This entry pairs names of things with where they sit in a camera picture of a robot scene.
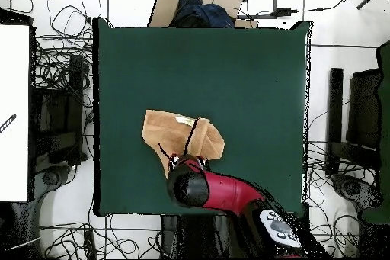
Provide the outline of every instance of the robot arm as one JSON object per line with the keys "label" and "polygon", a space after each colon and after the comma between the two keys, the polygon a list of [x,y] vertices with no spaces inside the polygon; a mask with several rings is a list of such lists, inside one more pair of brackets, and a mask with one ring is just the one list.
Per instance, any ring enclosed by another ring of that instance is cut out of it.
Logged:
{"label": "robot arm", "polygon": [[190,155],[170,158],[168,193],[184,207],[220,210],[235,224],[238,243],[252,258],[301,258],[310,250],[317,257],[327,257],[324,248],[310,232],[302,234],[302,246],[294,229],[285,221],[287,213],[273,202],[264,189],[232,176],[209,170],[208,163]]}

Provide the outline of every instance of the cardboard box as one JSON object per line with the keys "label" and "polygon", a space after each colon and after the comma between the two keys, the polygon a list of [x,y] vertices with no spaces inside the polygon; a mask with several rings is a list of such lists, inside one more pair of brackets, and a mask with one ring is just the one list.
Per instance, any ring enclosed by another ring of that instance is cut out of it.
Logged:
{"label": "cardboard box", "polygon": [[[242,0],[202,0],[203,4],[213,2],[226,9],[229,17],[236,19]],[[155,0],[148,27],[169,27],[174,18],[179,0]],[[256,28],[256,21],[235,20],[235,27]]]}
{"label": "cardboard box", "polygon": [[258,26],[258,22],[255,20],[242,20],[242,19],[235,20],[236,28],[256,29],[257,26]]}

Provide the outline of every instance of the green mat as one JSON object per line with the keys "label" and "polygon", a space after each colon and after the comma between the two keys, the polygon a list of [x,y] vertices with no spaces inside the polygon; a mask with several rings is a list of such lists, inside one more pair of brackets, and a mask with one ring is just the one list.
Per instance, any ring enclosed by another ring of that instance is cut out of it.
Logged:
{"label": "green mat", "polygon": [[145,111],[155,109],[210,119],[225,140],[211,169],[255,181],[301,213],[308,29],[110,28],[94,20],[94,212],[216,213],[171,202],[160,160],[142,139]]}
{"label": "green mat", "polygon": [[379,153],[381,169],[379,173],[379,187],[383,196],[380,207],[365,210],[362,218],[372,224],[390,224],[390,41],[376,50],[378,67],[382,71],[382,82],[378,87],[378,96],[381,104],[381,140]]}

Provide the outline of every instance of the white floor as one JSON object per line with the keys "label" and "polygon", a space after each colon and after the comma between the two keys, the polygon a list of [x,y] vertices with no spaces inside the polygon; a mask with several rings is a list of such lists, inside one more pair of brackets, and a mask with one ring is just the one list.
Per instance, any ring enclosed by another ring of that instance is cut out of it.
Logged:
{"label": "white floor", "polygon": [[[149,15],[155,0],[33,0],[34,9],[29,14],[34,18],[34,25],[37,27],[37,36],[55,34],[50,27],[50,14],[47,5],[50,7],[51,18],[65,6],[74,5],[83,11],[84,3],[86,11],[91,17],[106,17],[114,27],[137,26],[146,27],[149,21]],[[327,8],[336,5],[340,0],[277,0],[279,8],[293,8],[296,10],[309,10],[313,8]],[[360,11],[356,6],[362,0],[346,0],[337,8],[323,12],[299,12],[291,17],[278,18],[277,20],[260,21],[259,27],[284,27],[290,28],[297,21],[314,21],[312,33],[312,51],[311,51],[311,84],[310,84],[310,121],[319,114],[327,110],[328,100],[328,76],[333,67],[344,69],[344,100],[349,99],[349,81],[354,72],[366,69],[376,68],[375,47],[383,44],[390,39],[390,7],[388,0],[372,0]],[[271,0],[248,0],[248,9],[250,13],[253,9],[259,8],[259,11],[269,11],[272,8]],[[12,8],[20,11],[29,11],[31,9],[30,0],[11,0]],[[9,7],[10,0],[0,0],[1,7]],[[57,28],[64,28],[72,9],[64,11],[61,17],[56,20]],[[82,17],[73,15],[68,24],[67,32],[75,33],[82,26]],[[344,109],[344,128],[343,138],[347,125],[347,108]],[[318,118],[312,125],[309,133],[309,140],[325,141],[326,115]],[[89,126],[87,134],[93,134],[92,126]],[[319,150],[311,145],[310,150]],[[321,158],[319,154],[311,153],[315,158]],[[78,168],[77,175],[73,183],[60,188],[58,191],[50,193],[43,202],[40,225],[53,226],[56,224],[87,223],[88,209],[92,201],[93,191],[93,163],[92,159],[82,163]],[[321,205],[328,215],[329,223],[342,214],[354,213],[353,207],[349,201],[338,197],[329,185],[319,188],[313,187],[311,198],[317,204]],[[324,214],[318,207],[311,209],[311,222],[313,227],[325,223]],[[105,227],[103,217],[91,215],[91,223],[95,228]],[[154,231],[135,231],[130,229],[150,229],[158,230],[160,226],[159,216],[140,216],[140,215],[115,215],[113,217],[112,227],[118,239],[133,239],[144,252],[149,248],[148,237],[155,236]],[[343,233],[357,234],[357,226],[352,219],[342,219],[338,222],[337,228]],[[53,243],[53,240],[61,235],[64,230],[47,229],[42,231],[42,245],[44,248]],[[319,240],[329,239],[329,228],[320,227],[312,231]],[[107,236],[113,238],[113,233],[108,230]],[[104,239],[95,236],[97,247],[104,245]],[[341,256],[338,251],[334,251],[334,240],[325,243],[330,253],[335,256]],[[113,246],[108,246],[107,251],[111,251]],[[123,245],[123,249],[131,252],[134,246],[129,242]],[[352,246],[346,246],[347,254],[353,255]],[[63,254],[63,249],[57,247],[52,254]],[[136,252],[128,255],[129,258],[135,258]],[[154,250],[148,252],[143,258],[157,258],[158,253]],[[118,252],[110,253],[107,258],[123,258]]]}

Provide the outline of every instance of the white screen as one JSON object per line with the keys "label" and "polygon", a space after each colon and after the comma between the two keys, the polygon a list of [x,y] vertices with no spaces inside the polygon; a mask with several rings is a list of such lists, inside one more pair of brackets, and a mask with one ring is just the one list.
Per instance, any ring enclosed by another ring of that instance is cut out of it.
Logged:
{"label": "white screen", "polygon": [[0,24],[0,201],[27,200],[29,27]]}

